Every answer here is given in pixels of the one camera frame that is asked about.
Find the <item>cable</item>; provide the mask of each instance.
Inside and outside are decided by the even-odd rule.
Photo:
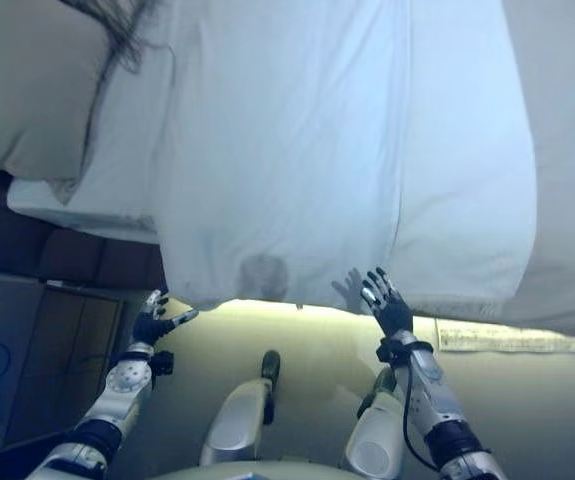
[[[434,471],[434,472],[439,472],[438,468],[428,462],[427,460],[425,460],[414,448],[414,446],[411,444],[411,441],[409,440],[409,435],[407,432],[407,423],[408,423],[408,418],[409,418],[409,404],[411,403],[411,386],[412,386],[412,368],[411,368],[411,356],[407,359],[407,391],[405,392],[405,407],[403,409],[403,437],[405,438],[405,444],[407,445],[407,448],[409,449],[409,451],[411,452],[411,454],[416,457],[416,460],[418,460],[420,463],[422,463],[424,466],[426,466],[427,468],[429,468],[430,470]]]

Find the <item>cabinet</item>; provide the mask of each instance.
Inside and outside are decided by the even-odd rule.
[[[0,278],[0,450],[73,427],[104,386],[121,302]],[[0,347],[0,364],[5,352]]]

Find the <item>white fabric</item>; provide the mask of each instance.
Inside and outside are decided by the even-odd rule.
[[[492,318],[535,236],[532,139],[501,0],[412,3],[403,201],[388,265],[415,308]]]
[[[332,280],[384,263],[398,216],[408,3],[201,0],[193,24],[183,15],[191,51],[155,208],[175,296],[199,307],[236,297],[344,306]]]
[[[575,1],[505,0],[536,144],[538,233],[496,320],[575,335]]]
[[[21,214],[63,227],[122,240],[158,243],[150,214],[150,175],[172,87],[174,54],[169,3],[143,15],[137,35],[142,64],[137,72],[117,65],[97,107],[89,169],[67,205],[48,185],[15,179],[7,196]]]

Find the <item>robotic hand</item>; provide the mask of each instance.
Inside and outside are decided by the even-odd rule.
[[[136,317],[131,345],[107,374],[105,389],[63,443],[54,448],[29,476],[31,480],[103,479],[107,467],[149,399],[156,375],[169,375],[174,357],[154,353],[156,341],[198,315],[189,310],[160,320],[168,298],[154,290]]]
[[[361,296],[369,305],[385,338],[378,358],[389,363],[405,395],[403,436],[412,454],[436,471],[440,480],[507,480],[489,450],[471,431],[458,400],[445,383],[433,348],[413,335],[413,315],[382,268],[363,281]],[[413,448],[408,418],[423,435],[433,464]]]

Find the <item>white bedsheet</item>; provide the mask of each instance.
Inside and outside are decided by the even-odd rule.
[[[354,310],[359,285],[332,281],[375,265],[437,314],[514,295],[535,171],[499,0],[414,2],[413,20],[408,2],[202,5],[157,167],[176,296]]]
[[[394,240],[409,2],[196,4],[157,166],[170,290],[339,305]]]
[[[137,72],[117,65],[111,73],[97,107],[89,168],[70,202],[58,202],[45,182],[16,179],[7,196],[12,210],[103,237],[158,243],[150,175],[174,78],[166,45],[176,3],[161,2],[139,22],[138,37],[155,47],[141,47]]]
[[[436,316],[497,318],[536,234],[536,169],[501,0],[412,2],[410,118],[389,271]]]

